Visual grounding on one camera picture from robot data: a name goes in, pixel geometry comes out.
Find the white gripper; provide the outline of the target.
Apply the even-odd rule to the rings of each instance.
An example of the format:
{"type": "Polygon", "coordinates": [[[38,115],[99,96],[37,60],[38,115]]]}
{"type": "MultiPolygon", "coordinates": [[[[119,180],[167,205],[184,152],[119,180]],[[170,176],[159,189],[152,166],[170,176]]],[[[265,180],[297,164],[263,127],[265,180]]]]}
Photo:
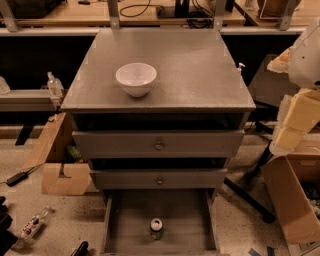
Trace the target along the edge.
{"type": "MultiPolygon", "coordinates": [[[[287,73],[291,48],[273,59],[267,69],[287,73]]],[[[269,149],[273,155],[284,156],[294,151],[304,137],[320,121],[320,92],[301,89],[294,96],[285,95],[278,112],[278,124],[269,149]]]]}

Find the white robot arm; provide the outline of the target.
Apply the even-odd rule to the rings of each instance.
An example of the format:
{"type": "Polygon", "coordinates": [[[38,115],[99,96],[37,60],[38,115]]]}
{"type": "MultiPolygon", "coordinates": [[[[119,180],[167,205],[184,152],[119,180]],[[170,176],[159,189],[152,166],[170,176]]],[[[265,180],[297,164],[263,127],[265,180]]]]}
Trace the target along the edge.
{"type": "Polygon", "coordinates": [[[320,18],[315,18],[267,69],[287,73],[289,81],[300,87],[294,96],[285,95],[281,101],[269,146],[273,155],[285,156],[320,122],[320,18]]]}

